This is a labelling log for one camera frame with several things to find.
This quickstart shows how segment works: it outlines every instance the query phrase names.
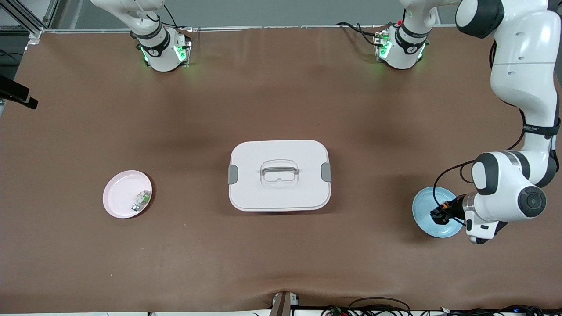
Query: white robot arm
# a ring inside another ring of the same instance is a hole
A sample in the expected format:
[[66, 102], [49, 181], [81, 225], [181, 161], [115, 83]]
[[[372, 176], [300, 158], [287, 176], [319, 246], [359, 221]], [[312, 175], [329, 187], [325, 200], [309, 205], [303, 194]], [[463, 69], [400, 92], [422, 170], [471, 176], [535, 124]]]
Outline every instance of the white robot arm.
[[519, 151], [486, 152], [476, 158], [477, 191], [458, 196], [431, 212], [438, 224], [464, 219], [473, 243], [492, 239], [507, 222], [543, 212], [542, 187], [558, 170], [556, 134], [560, 127], [554, 65], [560, 43], [558, 3], [549, 0], [463, 0], [457, 28], [497, 43], [491, 87], [504, 102], [522, 110], [525, 139]]
[[174, 28], [164, 27], [153, 11], [164, 6], [164, 0], [91, 0], [113, 14], [138, 39], [146, 62], [156, 71], [172, 71], [187, 63], [191, 41]]
[[381, 32], [376, 44], [379, 61], [397, 69], [412, 67], [425, 48], [427, 36], [437, 20], [437, 7], [460, 0], [400, 0], [405, 7], [402, 24], [391, 25]]

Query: light blue plate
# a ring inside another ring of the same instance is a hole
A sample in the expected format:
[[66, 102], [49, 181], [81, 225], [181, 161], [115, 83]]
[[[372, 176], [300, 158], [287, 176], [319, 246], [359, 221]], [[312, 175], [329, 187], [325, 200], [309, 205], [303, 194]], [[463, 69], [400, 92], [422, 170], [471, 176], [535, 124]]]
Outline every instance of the light blue plate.
[[[451, 201], [456, 197], [451, 191], [437, 187], [435, 189], [435, 197], [439, 203]], [[433, 187], [428, 187], [416, 194], [412, 203], [412, 213], [418, 226], [429, 235], [437, 238], [447, 238], [457, 234], [463, 227], [454, 219], [449, 220], [447, 225], [437, 225], [431, 219], [431, 212], [437, 205], [433, 199]]]

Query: white plate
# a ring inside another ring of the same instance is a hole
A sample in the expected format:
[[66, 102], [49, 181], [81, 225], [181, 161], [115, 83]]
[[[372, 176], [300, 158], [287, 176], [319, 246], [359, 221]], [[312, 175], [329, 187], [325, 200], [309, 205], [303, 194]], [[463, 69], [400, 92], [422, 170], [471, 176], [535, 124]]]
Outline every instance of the white plate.
[[136, 170], [123, 171], [113, 177], [103, 190], [103, 207], [114, 217], [133, 217], [142, 212], [133, 211], [131, 206], [137, 194], [144, 190], [149, 191], [152, 198], [152, 184], [144, 173]]

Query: gray handle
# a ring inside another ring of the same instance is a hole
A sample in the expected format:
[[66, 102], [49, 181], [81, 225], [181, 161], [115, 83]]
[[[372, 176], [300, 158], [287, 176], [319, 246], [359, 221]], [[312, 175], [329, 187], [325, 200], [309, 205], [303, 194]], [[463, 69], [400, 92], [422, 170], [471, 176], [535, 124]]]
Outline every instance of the gray handle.
[[269, 167], [261, 169], [262, 175], [265, 175], [268, 172], [292, 172], [294, 174], [297, 174], [298, 169], [295, 167]]

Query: plate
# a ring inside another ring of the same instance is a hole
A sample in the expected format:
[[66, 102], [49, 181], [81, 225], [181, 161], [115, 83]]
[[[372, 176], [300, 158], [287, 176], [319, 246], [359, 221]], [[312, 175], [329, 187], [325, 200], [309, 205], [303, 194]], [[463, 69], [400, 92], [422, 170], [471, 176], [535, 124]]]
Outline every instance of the plate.
[[148, 177], [136, 170], [123, 171], [113, 177], [103, 190], [103, 207], [106, 211], [117, 218], [130, 218], [142, 212], [146, 205], [140, 210], [131, 209], [137, 195], [144, 190], [152, 195], [152, 184]]
[[[435, 197], [439, 203], [443, 203], [454, 199], [456, 195], [447, 189], [436, 187]], [[433, 187], [427, 187], [418, 192], [412, 203], [412, 213], [418, 226], [429, 235], [437, 238], [447, 238], [457, 234], [463, 226], [454, 219], [449, 220], [446, 225], [437, 225], [431, 219], [430, 212], [436, 207], [433, 199]]]

